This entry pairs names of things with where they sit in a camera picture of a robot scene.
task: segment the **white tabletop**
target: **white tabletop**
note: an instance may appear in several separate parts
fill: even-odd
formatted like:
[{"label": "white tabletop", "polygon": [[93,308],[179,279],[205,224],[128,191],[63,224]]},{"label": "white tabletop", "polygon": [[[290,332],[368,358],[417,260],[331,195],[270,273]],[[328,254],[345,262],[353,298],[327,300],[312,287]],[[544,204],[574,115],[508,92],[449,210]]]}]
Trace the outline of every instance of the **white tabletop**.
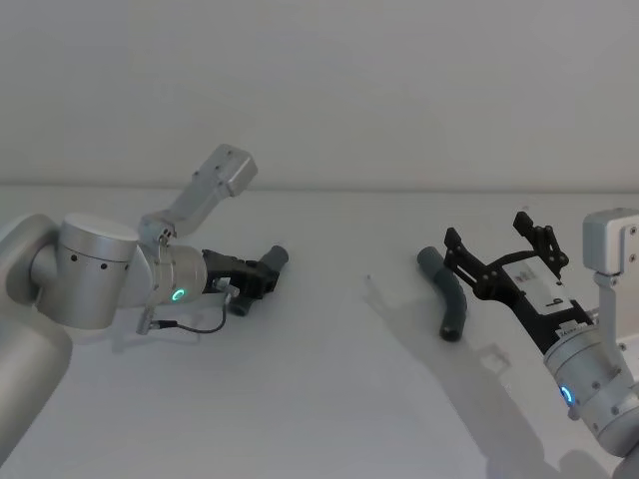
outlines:
[{"label": "white tabletop", "polygon": [[[69,212],[135,227],[174,191],[2,188],[0,224]],[[456,226],[480,258],[527,243],[528,208],[572,259],[564,282],[596,305],[581,264],[590,212],[638,196],[254,193],[185,242],[291,255],[277,291],[221,333],[135,334],[139,310],[82,339],[65,379],[1,479],[604,479],[618,462],[566,407],[505,306],[469,297],[464,340],[441,342],[443,305],[416,269]],[[161,317],[219,320],[218,298]]]}]

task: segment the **gray tube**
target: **gray tube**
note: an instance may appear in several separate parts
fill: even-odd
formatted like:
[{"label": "gray tube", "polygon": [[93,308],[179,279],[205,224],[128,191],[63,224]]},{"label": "gray tube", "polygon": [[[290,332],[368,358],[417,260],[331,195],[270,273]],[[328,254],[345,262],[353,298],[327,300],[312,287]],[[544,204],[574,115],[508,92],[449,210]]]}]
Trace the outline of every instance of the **gray tube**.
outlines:
[{"label": "gray tube", "polygon": [[439,335],[448,342],[461,339],[466,323],[466,296],[457,277],[443,265],[443,257],[433,246],[424,248],[417,255],[417,263],[423,273],[441,291],[446,301],[446,313]]},{"label": "gray tube", "polygon": [[[289,254],[281,246],[273,246],[271,250],[260,259],[262,266],[266,266],[271,271],[277,272],[282,271],[287,262],[289,262]],[[229,313],[235,316],[246,316],[249,314],[249,310],[254,301],[254,299],[247,297],[236,297],[229,303]]]}]

